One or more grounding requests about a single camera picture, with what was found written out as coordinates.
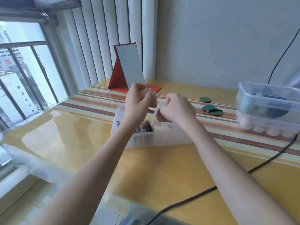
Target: forearm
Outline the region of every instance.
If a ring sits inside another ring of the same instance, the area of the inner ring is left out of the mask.
[[[238,224],[297,224],[209,135],[196,118],[179,124],[198,152]]]
[[[135,127],[125,121],[46,205],[36,224],[89,224]]]

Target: person's right hand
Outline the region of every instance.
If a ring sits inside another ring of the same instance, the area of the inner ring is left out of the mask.
[[[167,94],[166,106],[158,110],[157,119],[179,125],[187,118],[196,118],[196,110],[188,99],[179,94]]]

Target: power cord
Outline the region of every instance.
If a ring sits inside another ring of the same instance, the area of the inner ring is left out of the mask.
[[[256,166],[256,167],[254,167],[253,169],[249,170],[248,173],[249,173],[249,174],[253,173],[254,171],[260,169],[261,167],[263,167],[264,165],[268,164],[269,162],[271,162],[272,160],[274,160],[274,159],[276,159],[278,156],[280,156],[282,153],[284,153],[284,152],[285,152],[285,151],[286,151],[286,150],[287,150],[287,149],[288,149],[288,148],[296,141],[297,136],[298,136],[298,134],[296,134],[296,135],[294,136],[293,140],[292,140],[287,146],[285,146],[279,153],[277,153],[277,154],[274,155],[273,157],[269,158],[268,160],[266,160],[266,161],[263,162],[262,164],[260,164],[260,165],[258,165],[258,166]],[[212,192],[212,191],[214,191],[214,190],[216,190],[216,189],[217,189],[216,186],[211,187],[210,189],[207,189],[207,190],[205,190],[205,191],[203,191],[203,192],[201,192],[201,193],[199,193],[199,194],[197,194],[197,195],[195,195],[195,196],[193,196],[193,197],[187,198],[187,199],[185,199],[185,200],[183,200],[183,201],[177,202],[177,203],[175,203],[175,204],[172,204],[172,205],[170,205],[170,206],[164,208],[164,209],[161,210],[159,213],[157,213],[157,214],[153,217],[153,219],[150,220],[146,225],[150,225],[157,217],[159,217],[159,216],[160,216],[161,214],[163,214],[164,212],[166,212],[166,211],[168,211],[168,210],[170,210],[170,209],[172,209],[172,208],[175,208],[175,207],[177,207],[177,206],[180,206],[180,205],[183,205],[183,204],[185,204],[185,203],[188,203],[188,202],[190,202],[190,201],[192,201],[192,200],[195,200],[195,199],[197,199],[197,198],[199,198],[199,197],[202,197],[203,195],[205,195],[205,194],[207,194],[207,193],[210,193],[210,192]]]
[[[274,70],[275,70],[276,67],[278,66],[279,62],[281,61],[281,59],[283,58],[283,56],[285,55],[285,53],[287,52],[287,50],[290,48],[291,44],[293,43],[293,41],[294,41],[295,38],[297,37],[299,31],[300,31],[300,28],[298,29],[297,33],[295,34],[295,36],[294,36],[293,40],[291,41],[291,43],[289,44],[289,46],[285,49],[283,55],[280,57],[280,59],[279,59],[278,62],[276,63],[275,67],[273,68],[272,73],[271,73],[271,75],[270,75],[270,78],[269,78],[269,80],[268,80],[268,83],[270,83],[270,80],[271,80],[271,77],[272,77],[272,75],[273,75]]]

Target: person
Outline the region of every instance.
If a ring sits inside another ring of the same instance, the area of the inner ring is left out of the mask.
[[[125,100],[125,117],[103,147],[80,168],[42,210],[34,224],[89,224],[124,151],[145,119],[151,94],[133,83]],[[209,135],[186,97],[168,94],[160,109],[165,121],[177,124],[193,140],[227,207],[238,224],[297,224],[266,190]]]

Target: clear plastic box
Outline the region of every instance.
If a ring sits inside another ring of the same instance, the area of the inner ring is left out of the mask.
[[[145,120],[152,125],[153,132],[136,132],[130,138],[125,149],[130,148],[150,148],[170,145],[192,144],[192,140],[176,124],[168,122],[159,122],[156,119],[156,112],[159,108],[165,106],[165,102],[159,102],[154,114],[147,114]],[[122,122],[125,114],[125,106],[118,105],[115,117],[112,123],[111,135],[117,129],[117,121]]]
[[[282,140],[300,132],[300,90],[278,85],[240,82],[237,121],[247,131]]]

